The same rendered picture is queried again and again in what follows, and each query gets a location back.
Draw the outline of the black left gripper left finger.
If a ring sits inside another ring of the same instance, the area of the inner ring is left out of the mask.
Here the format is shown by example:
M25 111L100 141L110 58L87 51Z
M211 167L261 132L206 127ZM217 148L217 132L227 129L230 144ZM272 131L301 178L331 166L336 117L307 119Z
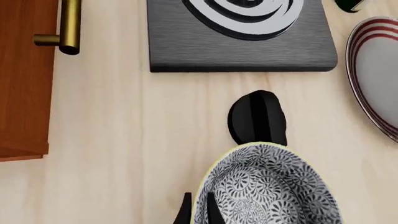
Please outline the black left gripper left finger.
M180 210L173 222L173 224L190 224L192 215L192 194L186 192L183 197Z

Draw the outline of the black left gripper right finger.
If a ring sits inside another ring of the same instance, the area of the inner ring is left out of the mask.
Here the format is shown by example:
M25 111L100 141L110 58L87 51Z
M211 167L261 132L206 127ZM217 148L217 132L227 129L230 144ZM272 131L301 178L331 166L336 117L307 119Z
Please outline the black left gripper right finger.
M208 224L225 224L213 192L209 192L207 195L207 214Z

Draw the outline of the wooden cabinet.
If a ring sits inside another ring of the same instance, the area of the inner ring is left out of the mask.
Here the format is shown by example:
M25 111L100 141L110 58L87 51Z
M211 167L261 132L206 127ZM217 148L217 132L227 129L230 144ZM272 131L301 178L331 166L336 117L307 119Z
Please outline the wooden cabinet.
M54 47L34 44L54 34L58 0L0 0L0 162L48 153Z

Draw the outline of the flat black stove plate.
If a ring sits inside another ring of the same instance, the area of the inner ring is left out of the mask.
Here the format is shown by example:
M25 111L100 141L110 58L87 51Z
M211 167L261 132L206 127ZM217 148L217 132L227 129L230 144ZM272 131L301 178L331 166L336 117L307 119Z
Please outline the flat black stove plate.
M221 32L186 0L147 0L151 72L327 72L338 57L322 0L303 0L286 31L240 40Z

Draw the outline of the white plate with red rings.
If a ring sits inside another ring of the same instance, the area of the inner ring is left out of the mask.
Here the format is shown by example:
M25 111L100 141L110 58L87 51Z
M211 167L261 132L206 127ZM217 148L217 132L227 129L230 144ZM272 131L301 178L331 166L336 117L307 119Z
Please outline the white plate with red rings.
M346 43L345 60L360 107L398 142L398 18L375 16L356 25Z

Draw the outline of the dark green object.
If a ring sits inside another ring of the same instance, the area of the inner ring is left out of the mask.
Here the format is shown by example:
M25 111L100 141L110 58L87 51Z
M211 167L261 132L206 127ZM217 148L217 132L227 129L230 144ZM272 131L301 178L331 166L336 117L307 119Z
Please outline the dark green object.
M366 0L334 0L336 5L345 12L355 13L361 10Z

